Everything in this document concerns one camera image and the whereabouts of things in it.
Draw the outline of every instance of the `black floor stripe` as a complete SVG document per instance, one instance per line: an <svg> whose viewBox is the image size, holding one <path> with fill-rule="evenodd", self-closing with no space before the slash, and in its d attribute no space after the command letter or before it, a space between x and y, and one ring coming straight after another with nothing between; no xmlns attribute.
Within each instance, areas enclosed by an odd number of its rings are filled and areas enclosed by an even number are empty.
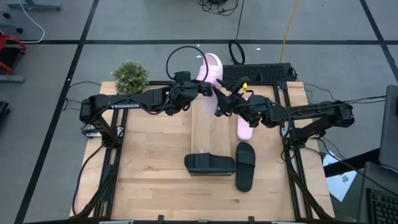
<svg viewBox="0 0 398 224"><path fill-rule="evenodd" d="M55 112L52 116L50 127L47 130L47 134L45 135L43 146L40 150L39 157L37 158L36 165L34 167L32 176L30 177L30 181L26 188L24 198L22 199L22 203L21 203L21 206L19 207L17 217L16 217L14 223L20 224L20 223L23 223L25 220L27 210L29 209L30 201L32 200L32 196L33 196L33 193L34 193L36 185L37 185L37 181L40 176L40 172L42 171L45 158L49 151L50 143L51 143L52 137L54 135L55 128L57 127L57 123L58 123L59 117L61 115L62 106L65 102L65 98L68 93L70 82L72 81L73 74L75 73L76 66L79 61L80 54L81 54L81 51L84 46L84 41L87 38L88 30L90 29L91 22L93 21L93 17L94 17L95 11L96 11L96 7L98 5L98 1L99 0L94 0L93 5L91 6L90 13L88 14L88 18L87 18L85 27L83 29L83 33L81 34L78 47L76 48L75 55L73 56L73 60L71 62L71 65L70 65L70 68L68 71L68 75L65 79L65 83L63 84L63 88L62 88L60 97L58 99L57 107L55 108Z"/></svg>
<svg viewBox="0 0 398 224"><path fill-rule="evenodd" d="M383 50L384 56L387 59L388 64L390 65L391 71L394 74L396 80L398 81L398 68L397 64L392 57L390 50L388 49L387 44L393 45L393 43L396 43L396 40L389 40L389 41L384 41L383 36L381 35L381 32L376 24L376 21L373 18L373 15L368 7L368 4L366 4L365 0L359 0L361 2L361 5L363 7L363 10L365 11L366 16L368 17L369 23L372 26L373 32L376 35L378 41L380 41L381 49Z"/></svg>
<svg viewBox="0 0 398 224"><path fill-rule="evenodd" d="M86 40L93 45L229 44L231 40ZM283 40L238 40L240 44L282 44ZM79 44L79 40L43 40L38 44ZM398 40L286 40L287 45L398 45Z"/></svg>

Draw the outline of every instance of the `white cable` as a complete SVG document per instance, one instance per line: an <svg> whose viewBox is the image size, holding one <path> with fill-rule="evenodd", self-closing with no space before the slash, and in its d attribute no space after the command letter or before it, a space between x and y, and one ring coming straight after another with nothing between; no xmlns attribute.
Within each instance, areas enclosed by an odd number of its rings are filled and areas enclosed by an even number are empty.
<svg viewBox="0 0 398 224"><path fill-rule="evenodd" d="M24 9L24 6L21 3L21 0L18 0L18 2L21 5L21 8L24 11L25 15L43 31L43 35L42 35L42 38L40 38L40 40L37 40L37 41L21 41L21 42L24 43L24 44L37 44L37 43L40 43L43 40L44 35L45 35L44 29L40 25L38 25L38 23L36 23L32 18L30 18L30 16L26 13L26 11Z"/></svg>

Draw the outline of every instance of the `yellow cable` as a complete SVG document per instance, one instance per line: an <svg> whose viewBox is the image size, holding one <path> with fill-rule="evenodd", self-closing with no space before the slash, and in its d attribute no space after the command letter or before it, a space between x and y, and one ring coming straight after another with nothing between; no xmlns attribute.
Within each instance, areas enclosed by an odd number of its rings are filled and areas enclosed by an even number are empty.
<svg viewBox="0 0 398 224"><path fill-rule="evenodd" d="M285 52L285 42L286 42L287 34L289 33L290 26L292 25L293 18L294 18L294 15L296 14L297 6L299 5L300 1L301 0L296 0L296 5L294 6L292 15L290 16L290 21L289 21L289 24L287 25L286 33L285 33L285 37L284 37L284 42L282 44L282 51L280 53L279 63L282 63L282 59L284 57L284 52Z"/></svg>

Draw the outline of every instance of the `floor tile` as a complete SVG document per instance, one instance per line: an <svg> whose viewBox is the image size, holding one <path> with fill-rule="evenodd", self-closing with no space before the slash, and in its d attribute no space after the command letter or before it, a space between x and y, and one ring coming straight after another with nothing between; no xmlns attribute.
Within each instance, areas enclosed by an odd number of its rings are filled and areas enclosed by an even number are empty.
<svg viewBox="0 0 398 224"><path fill-rule="evenodd" d="M392 55L392 58L396 61L396 65L398 66L398 45L389 45L388 49Z"/></svg>
<svg viewBox="0 0 398 224"><path fill-rule="evenodd" d="M243 7L239 39L283 39L294 0L251 0ZM359 1L301 1L290 40L375 40Z"/></svg>
<svg viewBox="0 0 398 224"><path fill-rule="evenodd" d="M76 45L30 45L15 70L25 82L0 84L0 101L11 110L0 133L3 223L14 222L75 50Z"/></svg>
<svg viewBox="0 0 398 224"><path fill-rule="evenodd" d="M68 108L80 108L69 102ZM62 112L25 222L68 218L86 148L79 111Z"/></svg>
<svg viewBox="0 0 398 224"><path fill-rule="evenodd" d="M225 9L235 2L227 4ZM232 15L221 16L203 12L196 0L100 1L88 39L234 39L240 8L239 1Z"/></svg>
<svg viewBox="0 0 398 224"><path fill-rule="evenodd" d="M93 0L62 0L62 10L26 10L28 15L45 30L45 40L79 40L86 24ZM38 28L20 9L10 9L0 4L0 12L8 12L10 19L0 17L0 24L11 22L23 28L18 34L15 29L3 29L5 34L13 35L21 40L39 40L42 30Z"/></svg>
<svg viewBox="0 0 398 224"><path fill-rule="evenodd" d="M366 3L384 40L398 40L398 30L396 29L398 1L366 0Z"/></svg>

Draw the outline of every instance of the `white paper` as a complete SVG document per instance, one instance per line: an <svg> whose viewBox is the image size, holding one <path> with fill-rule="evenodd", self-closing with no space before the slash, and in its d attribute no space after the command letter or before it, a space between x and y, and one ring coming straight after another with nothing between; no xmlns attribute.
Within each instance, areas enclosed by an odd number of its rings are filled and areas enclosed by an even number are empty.
<svg viewBox="0 0 398 224"><path fill-rule="evenodd" d="M323 158L323 166L333 164L337 161L338 161L337 159L331 157L330 155L326 155ZM335 198L337 198L337 200L342 202L345 195L347 194L349 187L353 183L355 176L356 176L355 171L349 171L345 172L344 174L326 178L326 181L328 182L329 193L331 193Z"/></svg>

